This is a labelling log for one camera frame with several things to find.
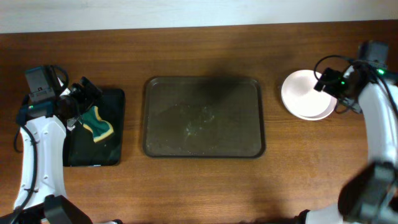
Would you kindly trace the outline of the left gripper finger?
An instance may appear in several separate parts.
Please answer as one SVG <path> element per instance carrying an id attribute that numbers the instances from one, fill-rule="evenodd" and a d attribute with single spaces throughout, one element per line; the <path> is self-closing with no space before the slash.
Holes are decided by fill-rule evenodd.
<path id="1" fill-rule="evenodd" d="M 76 116 L 67 119 L 67 129 L 69 131 L 73 131 L 76 128 L 77 123 L 79 123 L 82 120 L 82 115 L 78 113 Z"/>
<path id="2" fill-rule="evenodd" d="M 86 77 L 81 77 L 79 83 L 72 85 L 72 97 L 80 104 L 91 105 L 102 95 L 102 90 Z"/>

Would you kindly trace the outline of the green and yellow sponge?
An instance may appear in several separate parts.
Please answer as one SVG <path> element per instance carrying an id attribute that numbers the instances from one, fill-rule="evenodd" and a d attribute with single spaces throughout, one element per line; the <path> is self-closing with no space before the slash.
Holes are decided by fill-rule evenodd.
<path id="1" fill-rule="evenodd" d="M 81 116 L 80 123 L 92 134 L 94 143 L 99 143 L 114 133 L 112 124 L 102 119 L 97 106 L 93 106 L 85 112 Z"/>

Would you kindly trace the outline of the white plate top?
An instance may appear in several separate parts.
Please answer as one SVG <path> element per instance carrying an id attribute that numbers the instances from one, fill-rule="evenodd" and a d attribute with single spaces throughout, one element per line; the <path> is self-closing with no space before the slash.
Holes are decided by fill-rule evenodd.
<path id="1" fill-rule="evenodd" d="M 316 82 L 313 70 L 297 70 L 283 81 L 280 90 L 281 99 L 331 97 L 326 93 L 316 91 L 314 89 Z"/>

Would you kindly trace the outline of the white plate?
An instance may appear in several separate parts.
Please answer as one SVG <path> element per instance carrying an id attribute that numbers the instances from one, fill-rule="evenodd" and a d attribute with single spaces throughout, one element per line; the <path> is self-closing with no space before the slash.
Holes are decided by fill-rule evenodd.
<path id="1" fill-rule="evenodd" d="M 294 116 L 307 121 L 317 121 L 329 116 L 335 106 L 336 99 L 326 98 L 296 98 L 282 100 L 286 109 Z"/>
<path id="2" fill-rule="evenodd" d="M 280 90 L 281 99 L 331 97 L 326 93 L 316 91 L 314 89 L 316 82 L 313 70 L 297 70 L 283 81 Z"/>

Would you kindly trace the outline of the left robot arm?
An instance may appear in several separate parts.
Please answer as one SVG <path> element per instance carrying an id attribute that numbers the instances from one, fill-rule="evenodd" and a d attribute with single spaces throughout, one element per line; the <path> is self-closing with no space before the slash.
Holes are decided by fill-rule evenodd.
<path id="1" fill-rule="evenodd" d="M 21 184 L 2 223 L 89 223 L 67 198 L 63 168 L 120 161 L 124 92 L 102 90 L 87 78 L 72 84 L 58 71 L 44 66 L 25 74 L 30 93 L 16 117 L 23 140 Z"/>

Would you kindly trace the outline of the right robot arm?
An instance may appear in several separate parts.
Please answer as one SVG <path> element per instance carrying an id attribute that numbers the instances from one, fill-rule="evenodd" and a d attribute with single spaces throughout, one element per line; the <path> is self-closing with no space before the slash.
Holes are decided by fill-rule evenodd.
<path id="1" fill-rule="evenodd" d="M 316 121 L 343 104 L 363 114 L 369 164 L 341 190 L 338 203 L 304 210 L 292 223 L 397 223 L 397 73 L 363 60 L 344 72 L 299 70 L 282 84 L 290 113 Z"/>

